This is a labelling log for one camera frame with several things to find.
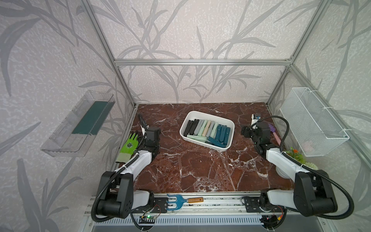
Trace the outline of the white rectangular storage box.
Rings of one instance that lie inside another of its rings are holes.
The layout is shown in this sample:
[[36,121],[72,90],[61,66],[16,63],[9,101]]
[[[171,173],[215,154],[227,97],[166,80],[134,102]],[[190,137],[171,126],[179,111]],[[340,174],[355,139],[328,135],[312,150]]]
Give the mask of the white rectangular storage box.
[[[226,148],[218,148],[218,147],[215,147],[213,145],[209,145],[207,143],[202,143],[202,142],[184,137],[183,132],[186,129],[188,121],[189,120],[194,121],[195,119],[210,120],[210,121],[214,121],[215,123],[217,122],[218,124],[226,125],[227,127],[230,127],[231,132],[230,132],[229,141],[228,141],[228,144],[227,144]],[[217,151],[220,151],[220,152],[224,152],[224,151],[227,151],[232,145],[233,136],[234,136],[234,129],[235,129],[235,124],[229,119],[221,118],[221,117],[210,115],[210,114],[207,114],[207,113],[202,113],[202,112],[199,112],[199,111],[191,111],[190,113],[187,114],[186,118],[184,119],[179,133],[185,141],[188,141],[188,142],[191,142],[191,143],[194,143],[194,144],[206,147],[206,148],[214,149],[214,150],[217,150]]]

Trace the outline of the mint pruning pliers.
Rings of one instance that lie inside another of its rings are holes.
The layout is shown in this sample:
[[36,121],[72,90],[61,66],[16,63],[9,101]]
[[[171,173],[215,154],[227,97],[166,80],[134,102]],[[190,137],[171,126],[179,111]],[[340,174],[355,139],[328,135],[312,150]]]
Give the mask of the mint pruning pliers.
[[217,132],[217,128],[218,128],[218,126],[219,126],[219,124],[216,122],[216,123],[214,124],[214,126],[213,126],[213,129],[212,129],[211,133],[210,133],[210,137],[211,137],[211,138],[215,138],[215,135],[216,135],[216,132]]
[[196,140],[202,143],[205,143],[208,140],[208,137],[206,136],[198,136],[198,135],[190,135],[190,134],[187,135],[187,138]]

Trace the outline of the grey pruning pliers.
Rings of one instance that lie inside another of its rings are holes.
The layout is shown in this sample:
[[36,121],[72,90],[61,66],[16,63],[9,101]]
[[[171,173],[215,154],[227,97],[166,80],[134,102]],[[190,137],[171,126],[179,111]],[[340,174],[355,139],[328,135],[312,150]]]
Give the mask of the grey pruning pliers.
[[209,126],[208,132],[206,134],[207,137],[210,136],[210,134],[211,134],[211,132],[213,130],[214,125],[215,125],[215,122],[212,121],[211,124],[210,124],[210,126]]

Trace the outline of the grey-blue pruning pliers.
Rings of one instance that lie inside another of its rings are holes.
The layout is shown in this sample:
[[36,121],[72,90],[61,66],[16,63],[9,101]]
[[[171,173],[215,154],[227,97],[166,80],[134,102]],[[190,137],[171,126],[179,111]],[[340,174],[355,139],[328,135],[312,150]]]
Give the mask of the grey-blue pruning pliers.
[[200,120],[198,121],[198,124],[197,124],[197,126],[196,126],[196,128],[195,128],[195,130],[194,130],[193,135],[198,135],[198,134],[199,134],[199,131],[200,131],[202,125],[203,125],[203,122],[204,122],[203,119],[200,119]]

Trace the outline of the mint pruning pliers diagonal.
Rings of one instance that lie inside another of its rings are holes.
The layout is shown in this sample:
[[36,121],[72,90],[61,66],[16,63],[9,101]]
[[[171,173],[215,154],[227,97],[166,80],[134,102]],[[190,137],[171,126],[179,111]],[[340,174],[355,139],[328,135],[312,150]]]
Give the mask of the mint pruning pliers diagonal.
[[200,127],[200,130],[199,130],[199,132],[198,132],[198,136],[202,136],[202,135],[203,135],[203,132],[204,132],[204,129],[205,129],[207,123],[208,123],[208,120],[204,120],[204,121],[203,121],[203,124],[202,124],[202,126]]

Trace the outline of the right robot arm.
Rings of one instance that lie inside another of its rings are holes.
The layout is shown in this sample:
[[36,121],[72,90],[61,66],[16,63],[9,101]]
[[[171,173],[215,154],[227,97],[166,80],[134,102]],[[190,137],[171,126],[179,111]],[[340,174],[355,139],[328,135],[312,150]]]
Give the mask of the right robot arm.
[[[243,126],[241,130],[242,136],[253,141],[254,148],[261,157],[274,164],[286,178],[294,182],[294,189],[262,191],[260,208],[267,210],[269,207],[282,206],[305,217],[316,216],[331,220],[351,216],[355,204],[346,189],[330,179],[325,171],[314,170],[288,155],[284,151],[283,142],[279,146],[273,144],[270,132],[268,124],[262,119],[251,126]],[[348,200],[348,208],[339,215],[335,214],[338,204],[333,188],[340,190]]]

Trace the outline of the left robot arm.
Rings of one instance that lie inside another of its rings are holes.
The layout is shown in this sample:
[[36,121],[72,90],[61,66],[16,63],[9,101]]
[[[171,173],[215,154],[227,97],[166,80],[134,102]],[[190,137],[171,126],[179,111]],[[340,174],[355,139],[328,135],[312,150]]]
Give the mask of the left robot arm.
[[136,151],[121,168],[102,174],[91,210],[94,222],[126,218],[137,208],[147,210],[155,206],[154,194],[149,190],[134,190],[134,180],[159,154],[160,133],[158,127],[148,128],[143,149]]

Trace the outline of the purple pink silicone spatula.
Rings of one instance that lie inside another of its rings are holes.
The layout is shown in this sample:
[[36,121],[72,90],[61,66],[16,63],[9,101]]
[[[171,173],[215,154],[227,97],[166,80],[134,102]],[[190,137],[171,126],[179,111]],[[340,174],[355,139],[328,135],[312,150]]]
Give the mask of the purple pink silicone spatula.
[[275,138],[277,144],[278,144],[278,145],[281,145],[281,139],[280,139],[280,137],[278,136],[278,134],[277,134],[277,132],[276,132],[276,128],[275,128],[272,124],[270,124],[270,123],[268,124],[268,126],[269,126],[270,131],[271,131],[271,133],[273,134],[273,136],[274,136],[274,138]]

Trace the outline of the green gardening glove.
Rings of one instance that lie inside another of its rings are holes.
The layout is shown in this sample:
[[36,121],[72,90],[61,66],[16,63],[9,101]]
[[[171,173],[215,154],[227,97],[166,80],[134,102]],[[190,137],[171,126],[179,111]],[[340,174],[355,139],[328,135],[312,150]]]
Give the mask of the green gardening glove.
[[116,163],[127,163],[134,154],[134,151],[137,149],[138,144],[139,144],[138,134],[137,133],[130,134],[119,152]]

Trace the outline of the potted artificial flower plant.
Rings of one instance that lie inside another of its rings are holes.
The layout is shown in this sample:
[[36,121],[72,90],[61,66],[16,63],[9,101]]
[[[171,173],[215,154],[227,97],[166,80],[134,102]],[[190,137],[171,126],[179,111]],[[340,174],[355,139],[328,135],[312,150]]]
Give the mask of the potted artificial flower plant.
[[278,151],[272,152],[269,161],[276,166],[277,174],[284,178],[290,179],[295,182],[296,174],[311,172],[304,167],[318,170],[317,166],[313,163],[307,162],[302,154],[300,154],[295,149],[290,149],[288,151]]

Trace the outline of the blue garden hand fork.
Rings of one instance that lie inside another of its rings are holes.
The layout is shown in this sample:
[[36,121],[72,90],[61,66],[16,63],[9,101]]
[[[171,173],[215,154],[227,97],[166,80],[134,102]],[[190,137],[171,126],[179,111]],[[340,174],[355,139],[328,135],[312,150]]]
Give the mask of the blue garden hand fork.
[[[195,198],[188,198],[185,199],[181,194],[167,194],[168,199],[175,198],[175,201],[166,201],[167,203],[167,211],[175,211],[180,210],[185,203],[188,204],[195,204],[195,203],[202,203],[204,201],[203,197],[195,197]],[[175,208],[169,208],[171,204],[175,204]]]

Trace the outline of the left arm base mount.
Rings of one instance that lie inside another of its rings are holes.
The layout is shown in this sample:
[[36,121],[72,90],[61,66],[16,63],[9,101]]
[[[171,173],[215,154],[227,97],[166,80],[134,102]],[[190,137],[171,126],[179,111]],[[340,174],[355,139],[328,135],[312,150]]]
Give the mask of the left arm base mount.
[[155,197],[150,200],[149,204],[146,206],[140,206],[133,209],[131,212],[133,214],[144,214],[144,213],[155,213],[155,214],[165,214],[167,213],[168,197]]

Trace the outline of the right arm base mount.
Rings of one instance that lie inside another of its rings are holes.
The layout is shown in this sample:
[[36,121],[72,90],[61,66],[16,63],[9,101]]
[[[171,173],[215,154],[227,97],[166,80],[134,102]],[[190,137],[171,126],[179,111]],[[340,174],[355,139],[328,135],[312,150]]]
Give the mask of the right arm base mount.
[[247,213],[284,213],[282,206],[273,205],[269,202],[267,196],[259,197],[244,196],[241,198],[241,203],[245,206]]

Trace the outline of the clear plastic wall shelf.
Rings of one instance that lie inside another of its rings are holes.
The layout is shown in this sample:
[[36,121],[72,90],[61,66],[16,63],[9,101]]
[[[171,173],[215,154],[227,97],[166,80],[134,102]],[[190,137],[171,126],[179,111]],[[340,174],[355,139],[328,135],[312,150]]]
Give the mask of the clear plastic wall shelf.
[[86,91],[41,151],[51,157],[84,157],[115,103],[114,94]]

